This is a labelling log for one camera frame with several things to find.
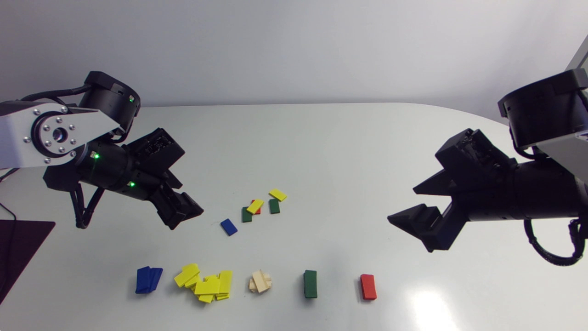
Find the green block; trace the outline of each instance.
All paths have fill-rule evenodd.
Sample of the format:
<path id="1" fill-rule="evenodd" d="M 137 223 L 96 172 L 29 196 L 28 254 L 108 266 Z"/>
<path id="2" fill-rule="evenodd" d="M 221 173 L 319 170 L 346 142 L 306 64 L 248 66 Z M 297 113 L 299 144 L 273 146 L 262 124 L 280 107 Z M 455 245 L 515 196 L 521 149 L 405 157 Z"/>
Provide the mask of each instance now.
<path id="1" fill-rule="evenodd" d="M 280 213 L 280 200 L 270 199 L 268 201 L 268 204 L 269 204 L 269 213 L 270 214 L 279 214 Z"/>
<path id="2" fill-rule="evenodd" d="M 243 218 L 243 223 L 251 222 L 253 220 L 253 215 L 249 214 L 247 208 L 248 207 L 243 207 L 243 209 L 241 209 L 241 217 Z"/>
<path id="3" fill-rule="evenodd" d="M 304 297 L 307 299 L 316 299 L 316 270 L 307 270 L 304 272 Z"/>

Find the white wall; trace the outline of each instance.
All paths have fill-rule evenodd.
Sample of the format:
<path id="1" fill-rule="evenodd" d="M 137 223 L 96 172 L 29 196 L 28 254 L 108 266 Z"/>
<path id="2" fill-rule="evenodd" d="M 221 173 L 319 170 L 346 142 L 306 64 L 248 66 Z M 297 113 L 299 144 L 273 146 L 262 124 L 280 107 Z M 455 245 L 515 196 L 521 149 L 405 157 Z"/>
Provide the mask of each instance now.
<path id="1" fill-rule="evenodd" d="M 0 100 L 116 76 L 145 106 L 408 101 L 498 119 L 563 71 L 585 0 L 20 0 L 0 11 Z"/>

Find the colored block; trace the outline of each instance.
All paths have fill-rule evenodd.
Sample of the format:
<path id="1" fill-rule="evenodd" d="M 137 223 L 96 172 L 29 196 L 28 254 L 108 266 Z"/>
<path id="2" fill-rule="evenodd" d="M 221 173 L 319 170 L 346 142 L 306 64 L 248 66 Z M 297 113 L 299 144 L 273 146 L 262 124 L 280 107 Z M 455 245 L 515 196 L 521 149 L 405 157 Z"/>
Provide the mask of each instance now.
<path id="1" fill-rule="evenodd" d="M 364 300 L 376 300 L 376 283 L 374 282 L 372 274 L 361 275 L 362 294 Z"/>
<path id="2" fill-rule="evenodd" d="M 249 214 L 247 207 L 243 207 L 243 209 L 241 209 L 241 218 L 243 223 L 251 222 L 253 220 L 253 216 Z"/>
<path id="3" fill-rule="evenodd" d="M 157 284 L 159 284 L 159 279 L 161 278 L 162 273 L 163 273 L 163 268 L 149 269 L 149 274 L 151 276 L 151 282 L 149 285 L 149 292 L 153 292 L 157 289 Z"/>
<path id="4" fill-rule="evenodd" d="M 186 284 L 190 278 L 196 276 L 200 272 L 196 263 L 187 264 L 182 267 L 182 272 L 173 278 L 176 281 L 178 287 L 182 287 Z"/>
<path id="5" fill-rule="evenodd" d="M 150 288 L 151 288 L 151 274 L 149 272 L 149 267 L 143 267 L 141 269 L 137 269 L 137 288 L 135 289 L 135 293 L 137 293 L 137 294 L 149 293 Z"/>
<path id="6" fill-rule="evenodd" d="M 263 272 L 261 270 L 254 272 L 252 274 L 252 278 L 259 293 L 263 293 L 269 290 L 268 284 L 265 282 L 265 279 L 263 278 Z"/>
<path id="7" fill-rule="evenodd" d="M 287 198 L 288 196 L 286 194 L 283 194 L 280 190 L 278 190 L 277 188 L 274 188 L 273 190 L 271 190 L 269 192 L 269 195 L 280 200 L 284 201 L 285 198 Z"/>
<path id="8" fill-rule="evenodd" d="M 278 199 L 270 199 L 268 201 L 269 204 L 269 213 L 270 214 L 279 214 L 280 213 L 280 201 Z"/>
<path id="9" fill-rule="evenodd" d="M 228 294 L 230 292 L 230 283 L 233 279 L 233 272 L 230 270 L 224 270 L 219 273 L 219 293 Z"/>
<path id="10" fill-rule="evenodd" d="M 206 303 L 211 303 L 214 298 L 215 298 L 214 294 L 205 294 L 205 295 L 198 296 L 198 300 L 200 300 L 202 302 L 206 302 Z"/>
<path id="11" fill-rule="evenodd" d="M 254 215 L 259 215 L 261 214 L 261 208 L 259 208 Z"/>
<path id="12" fill-rule="evenodd" d="M 263 205 L 263 200 L 255 199 L 247 208 L 249 214 L 255 214 Z"/>
<path id="13" fill-rule="evenodd" d="M 200 279 L 200 273 L 197 273 L 196 276 L 190 278 L 185 284 L 185 287 L 192 287 L 194 285 L 196 285 L 198 282 L 201 282 L 202 279 Z"/>
<path id="14" fill-rule="evenodd" d="M 219 300 L 228 299 L 230 297 L 230 295 L 229 295 L 229 293 L 227 293 L 227 294 L 217 294 L 215 297 L 216 297 L 216 301 L 219 301 Z"/>
<path id="15" fill-rule="evenodd" d="M 304 297 L 307 299 L 318 297 L 316 290 L 316 270 L 306 270 L 304 272 Z"/>
<path id="16" fill-rule="evenodd" d="M 194 288 L 195 295 L 202 295 L 202 294 L 219 294 L 219 288 L 221 286 L 221 282 L 216 277 L 207 276 L 204 278 L 204 282 L 196 283 L 196 287 Z"/>
<path id="17" fill-rule="evenodd" d="M 230 219 L 226 219 L 226 220 L 222 221 L 220 223 L 220 226 L 222 226 L 222 228 L 225 230 L 225 232 L 228 236 L 232 236 L 233 234 L 235 234 L 237 232 L 237 228 L 235 227 L 233 222 L 230 221 Z"/>

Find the pile of yellow blocks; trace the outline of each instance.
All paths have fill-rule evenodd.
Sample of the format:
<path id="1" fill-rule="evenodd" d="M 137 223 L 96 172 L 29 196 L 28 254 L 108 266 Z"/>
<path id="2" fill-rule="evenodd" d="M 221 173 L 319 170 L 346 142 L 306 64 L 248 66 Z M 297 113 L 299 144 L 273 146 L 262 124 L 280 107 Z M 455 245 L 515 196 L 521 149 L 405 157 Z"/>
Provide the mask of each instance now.
<path id="1" fill-rule="evenodd" d="M 186 264 L 182 267 L 182 272 L 173 279 L 178 287 L 186 287 L 194 292 L 198 300 L 211 303 L 214 298 L 223 300 L 229 298 L 230 283 L 233 278 L 233 272 L 230 270 L 221 271 L 219 274 L 212 274 L 200 278 L 200 269 L 196 263 Z"/>

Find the yellow block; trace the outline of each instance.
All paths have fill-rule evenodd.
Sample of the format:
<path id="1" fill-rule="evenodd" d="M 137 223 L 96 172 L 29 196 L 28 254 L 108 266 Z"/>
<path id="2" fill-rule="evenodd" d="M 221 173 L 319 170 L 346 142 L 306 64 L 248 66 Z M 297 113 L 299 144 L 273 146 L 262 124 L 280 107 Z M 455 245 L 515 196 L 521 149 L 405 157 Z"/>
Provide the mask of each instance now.
<path id="1" fill-rule="evenodd" d="M 180 272 L 179 275 L 175 276 L 173 280 L 176 281 L 178 287 L 182 287 L 186 284 L 188 280 L 196 276 L 199 272 L 200 269 L 198 269 L 198 265 L 196 263 L 187 264 L 182 267 L 182 272 Z"/>
<path id="2" fill-rule="evenodd" d="M 192 287 L 194 285 L 196 285 L 196 283 L 201 282 L 202 279 L 200 279 L 200 273 L 197 273 L 196 276 L 190 278 L 185 284 L 185 287 Z"/>
<path id="3" fill-rule="evenodd" d="M 284 201 L 284 199 L 287 197 L 286 194 L 283 194 L 280 190 L 278 190 L 277 188 L 274 188 L 273 190 L 271 190 L 269 192 L 269 195 L 280 200 L 280 201 Z"/>
<path id="4" fill-rule="evenodd" d="M 207 276 L 204 282 L 196 283 L 196 287 L 194 288 L 194 294 L 218 294 L 220 286 L 221 282 L 216 277 L 216 275 Z"/>
<path id="5" fill-rule="evenodd" d="M 230 270 L 221 271 L 219 274 L 220 287 L 219 293 L 230 292 L 230 281 L 233 279 L 233 272 Z"/>
<path id="6" fill-rule="evenodd" d="M 214 300 L 214 298 L 215 298 L 214 294 L 205 294 L 205 295 L 198 296 L 198 300 L 200 300 L 202 302 L 206 302 L 206 303 L 211 303 L 212 300 Z"/>
<path id="7" fill-rule="evenodd" d="M 229 294 L 217 294 L 216 295 L 216 301 L 225 300 L 225 299 L 228 299 L 228 298 L 229 298 Z"/>
<path id="8" fill-rule="evenodd" d="M 247 208 L 247 211 L 250 214 L 255 214 L 257 213 L 257 211 L 261 208 L 261 206 L 263 205 L 263 200 L 260 199 L 255 199 Z"/>

